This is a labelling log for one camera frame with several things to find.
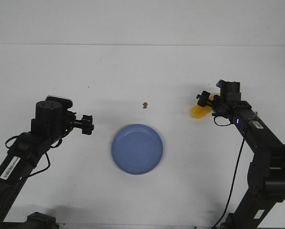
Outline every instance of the small brown object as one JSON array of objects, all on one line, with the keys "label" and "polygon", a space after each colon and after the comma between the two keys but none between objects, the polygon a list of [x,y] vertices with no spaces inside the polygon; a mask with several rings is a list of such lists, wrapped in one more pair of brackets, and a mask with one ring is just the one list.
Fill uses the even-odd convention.
[{"label": "small brown object", "polygon": [[143,103],[143,109],[146,109],[147,106],[148,106],[148,103],[147,103],[147,102],[144,102],[144,103]]}]

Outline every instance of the blue plate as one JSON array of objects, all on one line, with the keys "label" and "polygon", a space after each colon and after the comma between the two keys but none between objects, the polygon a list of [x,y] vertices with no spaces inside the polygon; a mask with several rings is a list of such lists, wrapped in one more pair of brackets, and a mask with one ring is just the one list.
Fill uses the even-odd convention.
[{"label": "blue plate", "polygon": [[155,168],[163,156],[163,142],[158,133],[142,124],[121,129],[112,143],[112,157],[124,172],[138,175]]}]

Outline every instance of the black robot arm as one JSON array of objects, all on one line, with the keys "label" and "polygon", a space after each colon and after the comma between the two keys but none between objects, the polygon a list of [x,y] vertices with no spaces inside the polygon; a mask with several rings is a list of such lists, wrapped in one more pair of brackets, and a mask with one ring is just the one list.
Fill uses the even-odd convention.
[{"label": "black robot arm", "polygon": [[217,83],[220,95],[211,101],[209,93],[198,95],[198,105],[212,107],[213,116],[229,119],[254,152],[247,181],[248,190],[235,213],[221,228],[255,229],[277,202],[285,199],[285,145],[258,117],[247,101],[241,101],[240,83]]},{"label": "black robot arm", "polygon": [[17,136],[9,148],[0,166],[0,226],[41,157],[45,154],[48,158],[49,149],[60,145],[74,127],[81,128],[83,134],[92,134],[92,116],[76,120],[76,113],[68,111],[71,107],[71,100],[54,96],[38,102],[31,131]]}]

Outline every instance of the white sticker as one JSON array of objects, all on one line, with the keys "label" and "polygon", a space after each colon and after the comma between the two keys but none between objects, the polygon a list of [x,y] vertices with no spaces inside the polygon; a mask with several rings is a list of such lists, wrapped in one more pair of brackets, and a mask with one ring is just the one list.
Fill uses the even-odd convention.
[{"label": "white sticker", "polygon": [[264,129],[263,126],[258,121],[252,121],[257,129]]},{"label": "white sticker", "polygon": [[3,172],[3,174],[0,176],[0,178],[3,180],[7,180],[19,161],[20,158],[14,156],[13,159],[10,161],[9,165],[7,166],[7,168],[5,169],[5,171]]},{"label": "white sticker", "polygon": [[265,210],[258,210],[254,219],[260,219]]}]

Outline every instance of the yellow object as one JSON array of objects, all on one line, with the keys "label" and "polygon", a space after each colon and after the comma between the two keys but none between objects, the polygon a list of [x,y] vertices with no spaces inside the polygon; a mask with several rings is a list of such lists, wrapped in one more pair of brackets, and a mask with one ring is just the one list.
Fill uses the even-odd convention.
[{"label": "yellow object", "polygon": [[213,109],[210,106],[201,107],[197,105],[191,109],[191,115],[193,118],[202,118],[205,115],[207,115],[209,112],[211,112],[212,110]]}]

